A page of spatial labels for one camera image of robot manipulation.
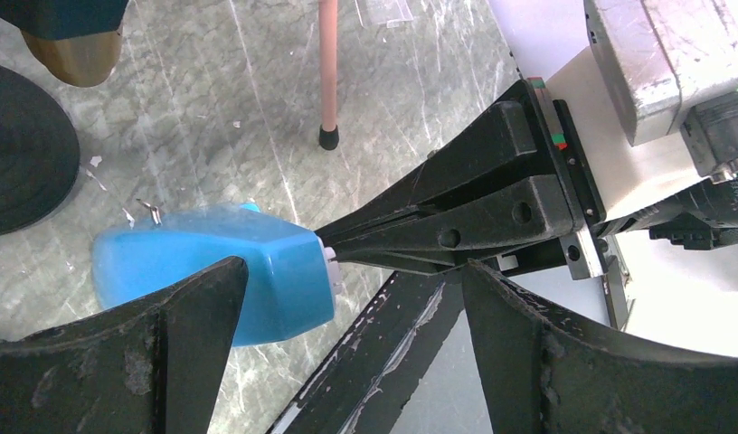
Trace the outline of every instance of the blue object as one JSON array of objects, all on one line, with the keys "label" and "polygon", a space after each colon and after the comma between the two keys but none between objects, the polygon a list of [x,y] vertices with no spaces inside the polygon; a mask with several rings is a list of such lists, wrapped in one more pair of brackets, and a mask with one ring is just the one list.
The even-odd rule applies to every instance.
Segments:
[{"label": "blue object", "polygon": [[102,232],[92,275],[103,308],[143,297],[218,260],[247,262],[249,282],[233,346],[290,339],[330,321],[334,299],[321,241],[253,204],[164,215],[162,224]]}]

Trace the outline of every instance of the screw hole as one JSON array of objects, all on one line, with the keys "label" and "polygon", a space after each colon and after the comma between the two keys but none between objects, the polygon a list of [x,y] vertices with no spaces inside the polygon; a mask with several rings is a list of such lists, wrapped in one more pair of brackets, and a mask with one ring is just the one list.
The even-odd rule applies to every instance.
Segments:
[{"label": "screw hole", "polygon": [[529,223],[532,220],[532,208],[528,203],[516,203],[516,206],[513,207],[513,220],[521,224]]},{"label": "screw hole", "polygon": [[457,231],[456,229],[442,232],[439,235],[440,246],[447,248],[447,249],[456,248],[457,246],[459,246],[460,241],[461,241],[461,237],[459,236],[459,231]]},{"label": "screw hole", "polygon": [[569,248],[566,249],[566,256],[572,261],[576,262],[580,260],[580,257],[582,255],[580,254],[580,250],[577,249],[577,246],[569,246]]}]

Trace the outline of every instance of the black fabric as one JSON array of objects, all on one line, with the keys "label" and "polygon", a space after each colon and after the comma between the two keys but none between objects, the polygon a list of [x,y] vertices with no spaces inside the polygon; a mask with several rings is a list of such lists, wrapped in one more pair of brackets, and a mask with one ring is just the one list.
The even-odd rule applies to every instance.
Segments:
[{"label": "black fabric", "polygon": [[0,234],[54,210],[79,172],[79,140],[39,86],[0,66]]}]

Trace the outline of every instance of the pink leg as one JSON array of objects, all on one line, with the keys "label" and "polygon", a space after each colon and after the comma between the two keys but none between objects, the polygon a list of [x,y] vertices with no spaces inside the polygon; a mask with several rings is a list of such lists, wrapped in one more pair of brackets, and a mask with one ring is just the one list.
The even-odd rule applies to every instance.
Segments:
[{"label": "pink leg", "polygon": [[318,1],[318,34],[321,39],[321,147],[337,148],[337,0]]}]

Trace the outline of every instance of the black rubber gripper tip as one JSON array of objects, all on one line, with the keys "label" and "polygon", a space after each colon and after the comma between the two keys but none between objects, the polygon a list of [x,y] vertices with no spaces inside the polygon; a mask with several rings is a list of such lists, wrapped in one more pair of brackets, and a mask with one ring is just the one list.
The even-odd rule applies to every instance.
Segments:
[{"label": "black rubber gripper tip", "polygon": [[334,151],[340,144],[340,128],[335,127],[334,131],[324,131],[320,128],[318,132],[318,144],[327,151]]}]

